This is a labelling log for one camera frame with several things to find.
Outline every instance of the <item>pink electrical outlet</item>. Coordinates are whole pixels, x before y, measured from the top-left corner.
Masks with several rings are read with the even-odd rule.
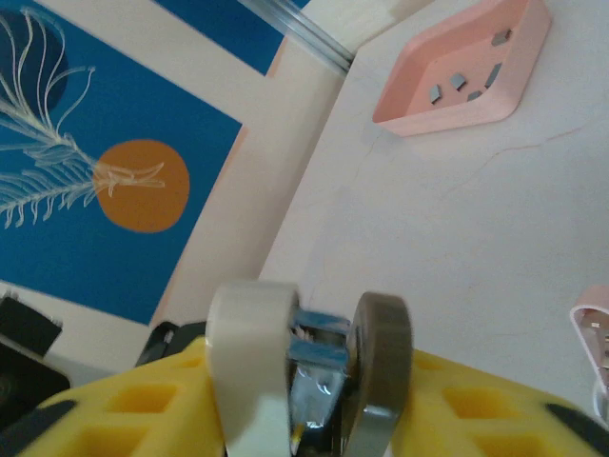
[[[405,46],[372,120],[409,136],[504,119],[551,22],[543,0],[483,0],[449,17]]]

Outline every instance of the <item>plant drawing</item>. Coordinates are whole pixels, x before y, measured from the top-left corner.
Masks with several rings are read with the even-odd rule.
[[[17,16],[23,21],[20,37],[14,32]],[[51,17],[28,8],[10,14],[0,10],[0,38],[10,44],[0,54],[10,60],[0,66],[0,133],[10,130],[10,138],[19,138],[0,144],[0,160],[11,151],[33,160],[30,169],[0,172],[0,218],[5,229],[21,227],[26,220],[46,221],[54,211],[70,209],[77,201],[86,207],[100,192],[112,196],[117,187],[165,187],[158,176],[164,162],[144,169],[104,163],[82,151],[63,131],[66,119],[87,96],[95,67],[67,68],[66,36]],[[55,52],[49,51],[51,44]],[[78,96],[59,109],[62,112],[51,114],[56,103],[51,99],[63,92],[68,78],[78,81],[78,75],[84,81]]]

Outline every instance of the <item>black object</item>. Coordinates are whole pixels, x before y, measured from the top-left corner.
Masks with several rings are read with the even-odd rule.
[[[60,333],[61,327],[38,311],[10,296],[0,298],[0,335],[13,343],[44,357]]]
[[[609,457],[609,431],[581,411],[555,404],[545,407],[602,457]]]
[[[76,402],[66,400],[49,407],[35,409],[21,421],[0,433],[0,456],[15,457],[19,455],[76,405]]]
[[[66,375],[0,335],[0,431],[67,388]]]
[[[169,355],[182,352],[193,340],[206,334],[206,321],[184,324],[181,327],[165,321],[159,324],[148,337],[148,341],[135,364],[149,364]]]

